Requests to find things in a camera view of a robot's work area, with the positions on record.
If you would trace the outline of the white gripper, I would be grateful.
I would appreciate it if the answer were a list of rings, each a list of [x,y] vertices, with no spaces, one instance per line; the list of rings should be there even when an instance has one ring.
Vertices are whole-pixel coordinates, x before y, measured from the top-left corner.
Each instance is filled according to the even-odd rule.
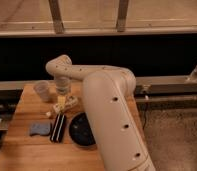
[[[57,97],[57,103],[59,108],[63,110],[66,104],[66,97],[63,95],[66,95],[71,91],[71,80],[67,77],[55,77],[54,83],[57,93],[60,94]]]

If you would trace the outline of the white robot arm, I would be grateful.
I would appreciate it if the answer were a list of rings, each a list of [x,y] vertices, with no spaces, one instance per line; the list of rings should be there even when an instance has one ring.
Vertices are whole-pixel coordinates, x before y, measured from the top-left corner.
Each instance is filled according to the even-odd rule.
[[[136,88],[132,71],[74,65],[66,55],[49,61],[46,71],[82,82],[83,107],[106,171],[156,171],[126,101]]]

